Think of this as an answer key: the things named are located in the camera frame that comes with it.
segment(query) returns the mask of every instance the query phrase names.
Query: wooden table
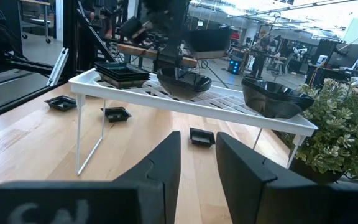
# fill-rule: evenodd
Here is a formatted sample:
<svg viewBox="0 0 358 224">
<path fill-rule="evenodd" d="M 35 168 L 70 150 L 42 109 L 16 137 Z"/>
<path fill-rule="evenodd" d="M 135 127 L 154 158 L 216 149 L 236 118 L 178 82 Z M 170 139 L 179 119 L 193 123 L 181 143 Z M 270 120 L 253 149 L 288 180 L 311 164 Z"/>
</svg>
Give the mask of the wooden table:
<svg viewBox="0 0 358 224">
<path fill-rule="evenodd" d="M 43 5 L 46 5 L 46 6 L 50 6 L 49 2 L 42 2 L 42 1 L 36 1 L 36 0 L 20 0 L 20 1 L 34 3 L 34 4 L 43 4 Z"/>
<path fill-rule="evenodd" d="M 181 179 L 176 223 L 231 223 L 216 166 L 215 147 L 191 144 L 189 128 L 224 131 L 252 146 L 259 128 L 108 100 L 132 115 L 126 123 L 105 122 L 104 140 L 80 176 L 75 170 L 77 111 L 50 109 L 44 100 L 74 97 L 69 84 L 0 115 L 0 183 L 12 180 L 111 181 L 146 156 L 172 131 L 181 131 Z M 87 97 L 81 144 L 91 150 L 100 136 L 103 100 Z M 263 130 L 257 152 L 286 166 L 288 148 L 273 132 Z M 89 151 L 84 150 L 82 161 Z"/>
<path fill-rule="evenodd" d="M 145 50 L 142 47 L 135 47 L 126 44 L 118 44 L 117 49 L 124 54 L 135 55 L 140 57 L 145 57 L 149 59 L 157 58 L 157 51 L 152 49 Z M 190 68 L 195 68 L 197 66 L 197 60 L 192 58 L 183 58 L 183 65 Z"/>
</svg>

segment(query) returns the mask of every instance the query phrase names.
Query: chair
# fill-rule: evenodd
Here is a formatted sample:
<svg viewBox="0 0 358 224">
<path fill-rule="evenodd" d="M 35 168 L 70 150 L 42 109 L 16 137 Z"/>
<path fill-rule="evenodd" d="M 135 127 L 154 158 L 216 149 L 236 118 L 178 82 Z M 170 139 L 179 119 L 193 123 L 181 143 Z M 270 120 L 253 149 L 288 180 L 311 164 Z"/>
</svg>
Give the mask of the chair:
<svg viewBox="0 0 358 224">
<path fill-rule="evenodd" d="M 284 62 L 284 75 L 288 75 L 288 64 L 291 62 L 293 56 L 295 53 L 290 53 L 290 55 L 287 57 L 286 61 Z"/>
<path fill-rule="evenodd" d="M 308 73 L 309 70 L 309 64 L 306 63 L 302 63 L 301 68 L 299 69 L 299 72 L 303 75 L 306 75 Z"/>
<path fill-rule="evenodd" d="M 275 66 L 275 68 L 270 68 L 270 71 L 271 71 L 271 73 L 274 77 L 274 81 L 275 81 L 277 77 L 282 75 L 282 66 L 284 65 L 284 63 L 280 60 L 275 60 L 275 61 L 273 61 L 273 63 L 276 66 Z"/>
</svg>

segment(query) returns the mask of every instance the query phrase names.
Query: shelf leg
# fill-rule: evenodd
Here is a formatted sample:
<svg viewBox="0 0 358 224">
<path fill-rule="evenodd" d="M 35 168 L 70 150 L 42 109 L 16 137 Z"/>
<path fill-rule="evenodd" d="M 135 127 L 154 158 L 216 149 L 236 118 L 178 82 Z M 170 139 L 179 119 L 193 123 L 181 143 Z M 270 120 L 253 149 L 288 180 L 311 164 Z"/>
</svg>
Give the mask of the shelf leg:
<svg viewBox="0 0 358 224">
<path fill-rule="evenodd" d="M 20 27 L 20 33 L 21 35 L 24 34 L 24 31 L 23 31 L 23 25 L 22 25 L 22 22 L 23 22 L 23 18 L 22 18 L 22 3 L 20 1 L 17 1 L 17 8 L 19 10 L 19 27 Z"/>
<path fill-rule="evenodd" d="M 48 17 L 47 17 L 47 13 L 48 13 L 48 6 L 45 5 L 44 7 L 44 26 L 45 26 L 45 40 L 48 41 L 49 39 L 49 34 L 48 34 Z"/>
<path fill-rule="evenodd" d="M 92 149 L 91 153 L 88 155 L 88 157 L 85 159 L 84 163 L 82 164 L 80 168 L 80 139 L 81 139 L 81 123 L 82 123 L 82 110 L 83 105 L 85 104 L 85 95 L 78 94 L 76 96 L 76 103 L 77 103 L 77 111 L 78 111 L 78 130 L 77 130 L 77 147 L 76 147 L 76 162 L 75 162 L 75 170 L 77 175 L 80 175 L 82 170 L 85 168 L 89 160 L 91 159 L 94 152 L 97 150 L 97 148 L 100 145 L 100 142 L 103 139 L 104 134 L 104 112 L 106 111 L 106 99 L 104 99 L 103 102 L 103 118 L 102 118 L 102 130 L 101 130 L 101 136 L 99 141 L 96 143 L 94 148 Z"/>
<path fill-rule="evenodd" d="M 290 168 L 290 165 L 292 163 L 292 160 L 293 158 L 295 157 L 295 154 L 296 152 L 298 151 L 298 148 L 300 145 L 302 145 L 303 141 L 306 139 L 306 136 L 300 136 L 300 135 L 296 135 L 295 138 L 293 139 L 293 144 L 295 145 L 295 148 L 293 149 L 292 151 L 292 154 L 291 154 L 291 157 L 290 157 L 290 160 L 288 160 L 288 163 L 287 163 L 287 169 Z"/>
<path fill-rule="evenodd" d="M 263 130 L 263 128 L 261 128 L 261 129 L 259 130 L 258 136 L 256 137 L 256 140 L 255 140 L 255 144 L 254 144 L 254 146 L 252 147 L 253 150 L 255 150 L 256 144 L 258 143 L 259 136 L 260 136 L 260 134 L 262 133 L 262 130 Z"/>
</svg>

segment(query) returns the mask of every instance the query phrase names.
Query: black bowl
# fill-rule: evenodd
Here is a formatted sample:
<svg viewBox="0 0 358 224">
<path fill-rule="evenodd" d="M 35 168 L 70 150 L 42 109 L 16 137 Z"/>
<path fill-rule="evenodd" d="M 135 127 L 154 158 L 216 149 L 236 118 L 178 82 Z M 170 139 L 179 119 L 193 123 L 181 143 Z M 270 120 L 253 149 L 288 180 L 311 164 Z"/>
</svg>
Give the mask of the black bowl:
<svg viewBox="0 0 358 224">
<path fill-rule="evenodd" d="M 274 82 L 242 79 L 246 105 L 266 118 L 290 119 L 309 108 L 314 99 Z"/>
<path fill-rule="evenodd" d="M 169 94 L 186 100 L 203 94 L 212 84 L 212 80 L 205 75 L 180 68 L 161 68 L 157 78 Z"/>
</svg>

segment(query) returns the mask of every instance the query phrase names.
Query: green leaves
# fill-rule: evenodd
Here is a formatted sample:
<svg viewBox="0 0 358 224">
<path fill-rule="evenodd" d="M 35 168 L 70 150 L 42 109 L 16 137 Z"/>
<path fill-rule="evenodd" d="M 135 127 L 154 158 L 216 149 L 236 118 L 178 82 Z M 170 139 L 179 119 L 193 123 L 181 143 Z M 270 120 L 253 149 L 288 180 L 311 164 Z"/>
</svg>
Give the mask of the green leaves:
<svg viewBox="0 0 358 224">
<path fill-rule="evenodd" d="M 348 172 L 358 178 L 358 88 L 325 79 L 319 92 L 307 85 L 298 91 L 315 99 L 303 116 L 319 130 L 306 138 L 296 157 L 318 172 Z"/>
</svg>

